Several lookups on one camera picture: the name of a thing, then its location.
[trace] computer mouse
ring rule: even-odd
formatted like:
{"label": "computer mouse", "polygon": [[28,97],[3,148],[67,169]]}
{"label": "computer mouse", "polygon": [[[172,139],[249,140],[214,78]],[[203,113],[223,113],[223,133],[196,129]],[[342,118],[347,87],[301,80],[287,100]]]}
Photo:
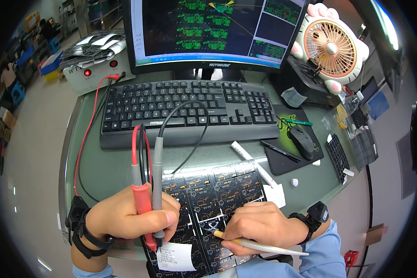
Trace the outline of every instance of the computer mouse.
{"label": "computer mouse", "polygon": [[302,130],[298,126],[293,126],[287,132],[287,136],[294,142],[302,157],[307,160],[311,160],[313,158],[313,142],[306,131]]}

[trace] blue stool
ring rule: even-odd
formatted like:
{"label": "blue stool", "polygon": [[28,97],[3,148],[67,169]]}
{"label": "blue stool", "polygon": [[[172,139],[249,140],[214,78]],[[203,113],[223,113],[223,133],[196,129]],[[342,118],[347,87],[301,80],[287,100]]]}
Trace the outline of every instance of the blue stool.
{"label": "blue stool", "polygon": [[21,85],[20,82],[16,81],[16,84],[11,90],[12,101],[16,106],[18,106],[22,102],[23,98],[25,98],[25,91],[25,87]]}
{"label": "blue stool", "polygon": [[60,48],[59,39],[55,36],[48,44],[51,47],[51,52],[56,54],[57,50]]}

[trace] fan grille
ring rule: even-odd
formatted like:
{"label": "fan grille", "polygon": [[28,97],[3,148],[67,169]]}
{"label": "fan grille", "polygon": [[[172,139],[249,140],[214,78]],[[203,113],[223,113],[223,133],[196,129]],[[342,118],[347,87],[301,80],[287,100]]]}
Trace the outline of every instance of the fan grille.
{"label": "fan grille", "polygon": [[[326,50],[328,42],[337,47],[335,54]],[[308,58],[313,58],[324,75],[343,77],[355,67],[357,53],[354,42],[345,30],[326,19],[312,22],[304,34],[304,48]]]}

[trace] desk surface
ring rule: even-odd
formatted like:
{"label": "desk surface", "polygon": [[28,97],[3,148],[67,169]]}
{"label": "desk surface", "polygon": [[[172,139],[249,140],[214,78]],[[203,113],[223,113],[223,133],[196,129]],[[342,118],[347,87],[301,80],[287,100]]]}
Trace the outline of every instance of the desk surface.
{"label": "desk surface", "polygon": [[[264,73],[246,72],[245,78],[249,83],[261,83],[265,77]],[[151,81],[172,80],[171,72],[157,72],[137,75],[136,79],[125,83],[140,83]],[[268,79],[263,83],[267,88],[270,99],[274,104],[281,104],[281,98],[275,92]],[[103,96],[104,90],[99,93],[98,102]],[[74,196],[74,165],[80,144],[85,130],[89,124],[92,109],[94,106],[95,93],[91,92],[78,98],[73,115],[68,125],[67,135],[63,145],[62,161],[59,177],[59,206],[60,217],[65,219],[72,197]],[[336,127],[327,131],[321,119],[327,113],[320,108],[304,108],[310,122],[313,123],[313,131],[322,145],[324,158],[320,166],[309,164],[300,169],[285,173],[280,176],[272,176],[277,183],[281,183],[284,189],[286,206],[281,209],[285,215],[292,212],[305,211],[312,204],[321,200],[324,203],[330,201],[346,185],[342,185],[335,174],[332,161],[325,148],[326,138],[329,133],[336,133],[341,141],[348,158],[351,171],[357,172],[355,156],[352,152],[350,140],[345,130]],[[131,151],[130,150],[102,150],[99,147],[99,132],[101,120],[98,120],[91,128],[87,142],[82,151],[81,157],[81,179],[83,186],[98,200],[103,200],[114,195],[131,184]],[[255,159],[261,161],[260,165],[269,173],[269,164],[264,153],[264,148],[256,142],[245,142],[240,144]],[[193,146],[189,147],[167,147],[163,151],[163,169],[165,174],[174,170],[190,153]],[[243,160],[231,147],[230,143],[217,145],[202,145],[182,167],[183,171],[199,170],[208,167],[221,166]],[[299,185],[293,187],[290,180],[297,178]],[[83,197],[89,206],[96,202],[85,194],[77,179],[77,192]]]}

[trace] monitor stand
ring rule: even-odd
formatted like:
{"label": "monitor stand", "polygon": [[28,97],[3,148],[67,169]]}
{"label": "monitor stand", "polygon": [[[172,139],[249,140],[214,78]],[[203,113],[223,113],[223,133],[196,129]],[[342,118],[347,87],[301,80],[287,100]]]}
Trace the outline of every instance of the monitor stand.
{"label": "monitor stand", "polygon": [[[185,79],[196,79],[194,74],[194,69],[184,69],[184,70],[175,70],[174,79],[175,80],[185,80]],[[213,72],[215,69],[202,69],[201,80],[213,80]],[[222,70],[222,78],[217,79],[216,81],[233,81],[238,82],[242,77],[242,71],[238,69],[221,69]],[[247,82],[245,78],[242,78],[241,82]]]}

